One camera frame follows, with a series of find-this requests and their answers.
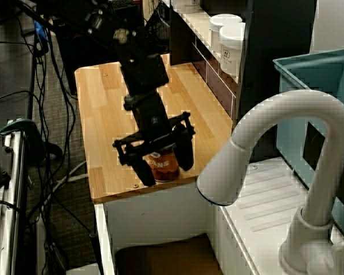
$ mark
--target wooden tabletop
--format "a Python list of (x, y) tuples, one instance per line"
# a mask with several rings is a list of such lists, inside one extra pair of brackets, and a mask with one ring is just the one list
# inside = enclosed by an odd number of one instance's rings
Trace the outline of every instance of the wooden tabletop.
[(201, 170), (230, 137), (232, 120), (191, 63), (170, 66), (164, 55), (170, 82), (158, 88), (168, 117), (191, 113), (196, 134), (192, 142), (194, 166), (180, 169), (168, 183), (146, 187), (131, 167), (122, 166), (112, 143), (136, 131), (132, 115), (123, 108), (128, 94), (118, 62), (78, 69), (75, 72), (89, 188), (94, 203), (150, 193), (195, 181)]

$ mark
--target white faucet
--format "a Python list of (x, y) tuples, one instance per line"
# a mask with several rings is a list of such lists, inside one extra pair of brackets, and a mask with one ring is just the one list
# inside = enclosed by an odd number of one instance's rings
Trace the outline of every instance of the white faucet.
[(216, 205), (234, 203), (261, 136), (280, 121), (300, 116), (321, 119), (327, 134), (305, 205), (294, 216), (280, 248), (279, 262), (290, 275), (344, 275), (344, 243), (333, 245), (330, 241), (331, 211), (344, 169), (344, 105), (335, 97), (320, 91), (296, 90), (253, 107), (200, 173), (197, 188)]

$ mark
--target can label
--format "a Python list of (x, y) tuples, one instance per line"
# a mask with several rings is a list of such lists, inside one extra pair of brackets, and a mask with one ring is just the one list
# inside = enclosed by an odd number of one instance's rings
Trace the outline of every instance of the can label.
[(147, 163), (156, 181), (168, 182), (178, 177), (179, 165), (172, 150), (151, 153)]

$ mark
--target faucet handle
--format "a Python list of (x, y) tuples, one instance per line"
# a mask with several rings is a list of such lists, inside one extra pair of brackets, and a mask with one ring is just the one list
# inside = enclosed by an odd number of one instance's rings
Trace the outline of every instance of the faucet handle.
[(338, 242), (331, 247), (333, 255), (333, 275), (344, 275), (344, 241)]

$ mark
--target white sink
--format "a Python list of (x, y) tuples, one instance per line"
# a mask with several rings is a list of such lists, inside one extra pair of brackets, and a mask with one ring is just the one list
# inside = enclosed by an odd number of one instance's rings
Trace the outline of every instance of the white sink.
[[(117, 274), (114, 258), (122, 248), (203, 233), (224, 275), (285, 274), (279, 248), (306, 193), (282, 158), (276, 158), (249, 165), (240, 197), (231, 206), (211, 205), (196, 183), (96, 205), (104, 274)], [(342, 239), (334, 227), (331, 240)]]

